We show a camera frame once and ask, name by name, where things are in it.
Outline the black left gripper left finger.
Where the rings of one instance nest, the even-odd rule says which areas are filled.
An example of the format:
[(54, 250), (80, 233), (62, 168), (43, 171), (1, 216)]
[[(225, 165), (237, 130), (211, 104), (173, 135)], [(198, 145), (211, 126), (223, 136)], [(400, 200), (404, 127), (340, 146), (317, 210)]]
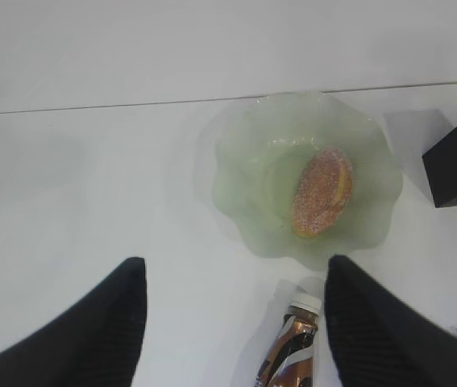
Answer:
[(131, 257), (63, 314), (0, 352), (0, 386), (130, 386), (146, 324), (146, 264)]

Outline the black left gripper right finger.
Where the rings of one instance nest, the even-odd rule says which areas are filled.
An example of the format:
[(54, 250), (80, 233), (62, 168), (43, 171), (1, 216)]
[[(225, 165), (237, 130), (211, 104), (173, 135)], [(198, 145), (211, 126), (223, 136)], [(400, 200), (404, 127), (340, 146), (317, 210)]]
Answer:
[(344, 386), (457, 386), (457, 337), (347, 256), (330, 258), (324, 297), (330, 351)]

